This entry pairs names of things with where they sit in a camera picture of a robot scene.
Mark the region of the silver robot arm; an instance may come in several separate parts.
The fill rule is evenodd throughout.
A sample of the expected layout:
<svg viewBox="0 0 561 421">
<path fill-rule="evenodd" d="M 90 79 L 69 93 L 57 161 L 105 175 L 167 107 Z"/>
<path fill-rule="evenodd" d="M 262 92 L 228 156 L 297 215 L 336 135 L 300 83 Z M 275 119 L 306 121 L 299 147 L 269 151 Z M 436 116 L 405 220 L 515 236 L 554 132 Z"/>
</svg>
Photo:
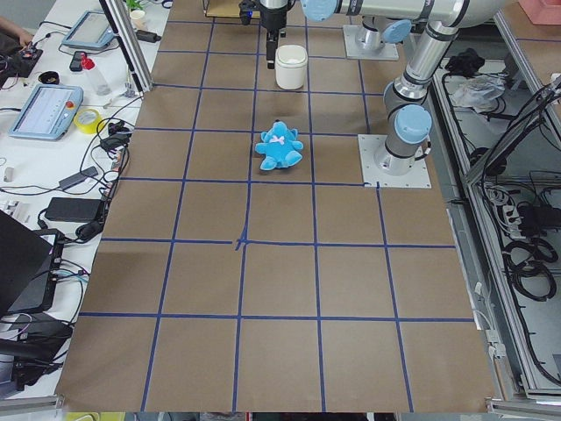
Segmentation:
<svg viewBox="0 0 561 421">
<path fill-rule="evenodd" d="M 356 36 L 359 49 L 366 54 L 388 54 L 411 32 L 409 19 L 364 16 Z"/>
<path fill-rule="evenodd" d="M 432 118 L 423 108 L 427 86 L 444 54 L 461 28 L 474 27 L 492 18 L 508 1 L 302 1 L 311 20 L 324 21 L 334 14 L 408 19 L 426 23 L 403 74 L 387 85 L 384 104 L 388 134 L 374 153 L 376 165 L 389 175 L 405 175 L 415 153 L 427 139 Z"/>
</svg>

